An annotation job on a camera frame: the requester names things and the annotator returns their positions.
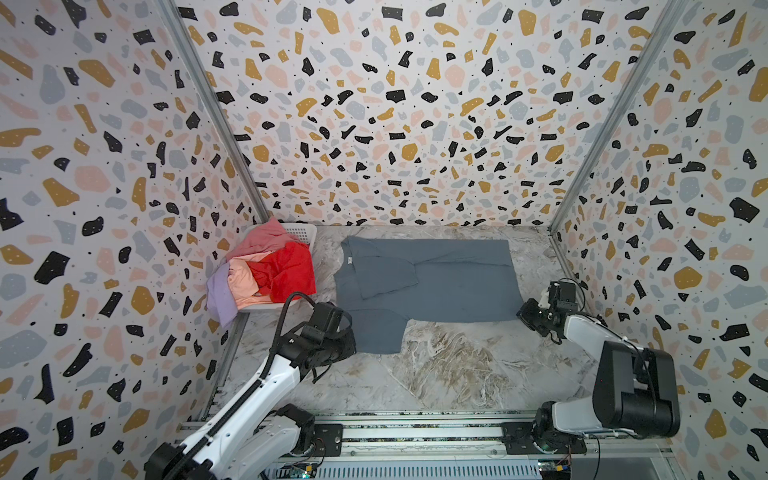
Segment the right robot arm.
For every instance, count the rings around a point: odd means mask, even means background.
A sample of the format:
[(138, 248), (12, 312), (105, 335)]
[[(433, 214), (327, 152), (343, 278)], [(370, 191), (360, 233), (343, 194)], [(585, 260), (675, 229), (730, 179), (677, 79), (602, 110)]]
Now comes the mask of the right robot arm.
[(642, 347), (590, 316), (544, 308), (530, 299), (518, 311), (530, 330), (582, 348), (598, 362), (590, 396), (549, 401), (537, 410), (531, 438), (538, 449), (555, 451), (592, 434), (671, 438), (681, 426), (674, 360)]

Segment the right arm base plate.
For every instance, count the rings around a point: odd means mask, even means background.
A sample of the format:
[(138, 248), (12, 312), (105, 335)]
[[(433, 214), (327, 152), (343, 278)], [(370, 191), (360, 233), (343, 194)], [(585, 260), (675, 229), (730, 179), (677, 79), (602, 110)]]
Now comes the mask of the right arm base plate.
[(585, 454), (582, 437), (554, 429), (541, 429), (534, 421), (501, 424), (501, 442), (508, 455)]

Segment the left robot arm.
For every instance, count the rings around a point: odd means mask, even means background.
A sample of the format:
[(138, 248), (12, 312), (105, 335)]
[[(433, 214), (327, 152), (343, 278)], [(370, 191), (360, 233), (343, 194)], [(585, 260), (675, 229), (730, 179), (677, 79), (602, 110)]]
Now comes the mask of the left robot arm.
[(290, 330), (281, 310), (268, 355), (250, 381), (211, 420), (178, 445), (161, 444), (145, 463), (148, 479), (244, 479), (264, 475), (284, 456), (326, 455), (313, 414), (284, 403), (305, 378), (321, 379), (356, 352), (351, 315), (312, 302)]

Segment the grey t-shirt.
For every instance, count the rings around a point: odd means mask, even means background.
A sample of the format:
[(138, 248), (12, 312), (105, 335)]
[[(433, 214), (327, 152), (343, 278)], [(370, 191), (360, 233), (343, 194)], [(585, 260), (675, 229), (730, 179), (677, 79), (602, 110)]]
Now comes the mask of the grey t-shirt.
[(336, 298), (361, 353), (399, 352), (411, 320), (509, 321), (523, 304), (505, 240), (349, 236), (341, 247)]

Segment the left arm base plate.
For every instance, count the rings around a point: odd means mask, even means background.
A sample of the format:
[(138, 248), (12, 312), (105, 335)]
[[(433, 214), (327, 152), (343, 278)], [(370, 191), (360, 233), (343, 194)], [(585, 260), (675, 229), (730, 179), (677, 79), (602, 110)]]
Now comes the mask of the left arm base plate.
[(302, 426), (293, 457), (339, 457), (342, 451), (344, 426), (340, 423)]

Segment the white laundry basket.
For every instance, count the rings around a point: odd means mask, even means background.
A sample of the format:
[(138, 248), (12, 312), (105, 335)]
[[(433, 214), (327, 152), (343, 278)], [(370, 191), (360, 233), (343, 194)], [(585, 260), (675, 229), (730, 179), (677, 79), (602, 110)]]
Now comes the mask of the white laundry basket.
[[(317, 235), (317, 227), (307, 223), (282, 223), (287, 233), (296, 237), (300, 242), (309, 246), (310, 253), (314, 253), (314, 245)], [(241, 312), (279, 311), (282, 303), (260, 303), (249, 305), (241, 309)]]

